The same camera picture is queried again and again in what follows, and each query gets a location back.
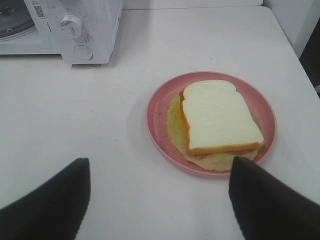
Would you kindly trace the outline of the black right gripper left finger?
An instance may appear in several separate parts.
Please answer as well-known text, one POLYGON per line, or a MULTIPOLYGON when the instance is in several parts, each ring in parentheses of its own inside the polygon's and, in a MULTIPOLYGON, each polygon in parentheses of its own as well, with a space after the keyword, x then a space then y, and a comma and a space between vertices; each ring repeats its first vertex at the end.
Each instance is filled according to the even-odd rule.
POLYGON ((48 181, 0 210, 2 240, 74 240, 91 196, 88 158, 77 158, 48 181))

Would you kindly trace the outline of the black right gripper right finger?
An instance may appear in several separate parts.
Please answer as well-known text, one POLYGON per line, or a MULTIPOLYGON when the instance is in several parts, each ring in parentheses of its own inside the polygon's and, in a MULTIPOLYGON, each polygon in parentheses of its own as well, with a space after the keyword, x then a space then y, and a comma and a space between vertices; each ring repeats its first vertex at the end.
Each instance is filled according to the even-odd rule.
POLYGON ((233 159, 229 198, 246 240, 318 240, 320 206, 252 160, 233 159))

